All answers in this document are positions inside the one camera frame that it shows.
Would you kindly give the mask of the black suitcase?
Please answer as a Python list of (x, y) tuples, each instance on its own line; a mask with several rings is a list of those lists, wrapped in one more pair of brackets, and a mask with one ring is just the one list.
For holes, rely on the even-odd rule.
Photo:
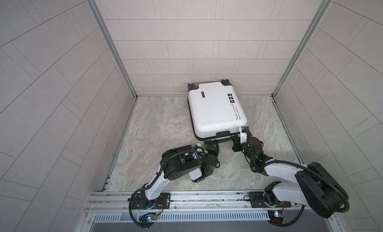
[(240, 133), (247, 117), (228, 79), (188, 84), (188, 107), (198, 141), (226, 139)]

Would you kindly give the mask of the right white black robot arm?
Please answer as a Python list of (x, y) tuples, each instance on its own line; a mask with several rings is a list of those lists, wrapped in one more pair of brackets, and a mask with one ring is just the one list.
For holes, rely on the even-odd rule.
[(274, 160), (263, 153), (263, 143), (256, 137), (233, 136), (231, 139), (233, 151), (242, 152), (252, 172), (278, 178), (264, 189), (265, 202), (269, 207), (285, 202), (301, 205), (298, 215), (292, 221), (285, 223), (273, 215), (269, 221), (271, 225), (282, 228), (295, 224), (305, 207), (310, 207), (326, 219), (334, 213), (349, 211), (347, 192), (321, 164), (313, 162), (301, 165)]

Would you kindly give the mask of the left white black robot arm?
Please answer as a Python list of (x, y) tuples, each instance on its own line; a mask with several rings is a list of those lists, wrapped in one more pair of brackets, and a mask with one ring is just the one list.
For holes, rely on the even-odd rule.
[[(150, 228), (159, 218), (169, 203), (161, 199), (163, 189), (170, 181), (189, 175), (193, 183), (198, 183), (213, 174), (220, 167), (218, 160), (219, 145), (216, 140), (207, 144), (204, 149), (200, 144), (187, 145), (170, 149), (162, 154), (160, 167), (155, 177), (137, 189), (129, 201), (129, 215), (132, 221), (141, 228)], [(133, 210), (151, 209), (159, 205), (159, 212), (149, 212), (138, 219)]]

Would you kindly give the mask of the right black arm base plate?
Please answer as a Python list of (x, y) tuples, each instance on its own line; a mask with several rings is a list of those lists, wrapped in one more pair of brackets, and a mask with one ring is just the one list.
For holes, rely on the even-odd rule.
[(290, 202), (281, 202), (274, 196), (267, 195), (264, 191), (249, 192), (249, 201), (252, 208), (290, 208)]

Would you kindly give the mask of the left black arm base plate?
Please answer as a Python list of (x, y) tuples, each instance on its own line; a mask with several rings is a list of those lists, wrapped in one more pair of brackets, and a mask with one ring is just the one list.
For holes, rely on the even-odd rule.
[(170, 199), (170, 193), (161, 193), (158, 198), (154, 200), (148, 200), (144, 192), (138, 192), (129, 200), (129, 208), (132, 210), (169, 209)]

